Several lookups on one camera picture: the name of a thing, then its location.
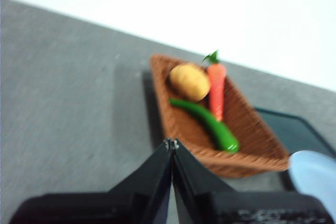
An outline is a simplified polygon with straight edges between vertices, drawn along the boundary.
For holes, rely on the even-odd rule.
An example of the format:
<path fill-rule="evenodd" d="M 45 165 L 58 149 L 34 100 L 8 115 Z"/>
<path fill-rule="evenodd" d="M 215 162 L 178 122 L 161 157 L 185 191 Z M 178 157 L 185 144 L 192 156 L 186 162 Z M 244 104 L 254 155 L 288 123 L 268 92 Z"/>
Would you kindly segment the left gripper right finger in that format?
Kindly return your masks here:
<path fill-rule="evenodd" d="M 320 200 L 294 191 L 236 191 L 178 140 L 173 184 L 193 223 L 333 223 Z"/>

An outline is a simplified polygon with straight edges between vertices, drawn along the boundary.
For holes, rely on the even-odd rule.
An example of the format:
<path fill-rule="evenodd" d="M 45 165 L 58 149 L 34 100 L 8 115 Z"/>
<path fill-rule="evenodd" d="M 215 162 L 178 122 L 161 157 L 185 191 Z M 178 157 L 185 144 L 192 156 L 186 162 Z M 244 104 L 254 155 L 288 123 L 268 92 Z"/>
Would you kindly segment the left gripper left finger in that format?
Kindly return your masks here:
<path fill-rule="evenodd" d="M 171 141 L 165 139 L 109 191 L 44 194 L 21 203 L 11 223 L 165 223 L 171 186 Z"/>

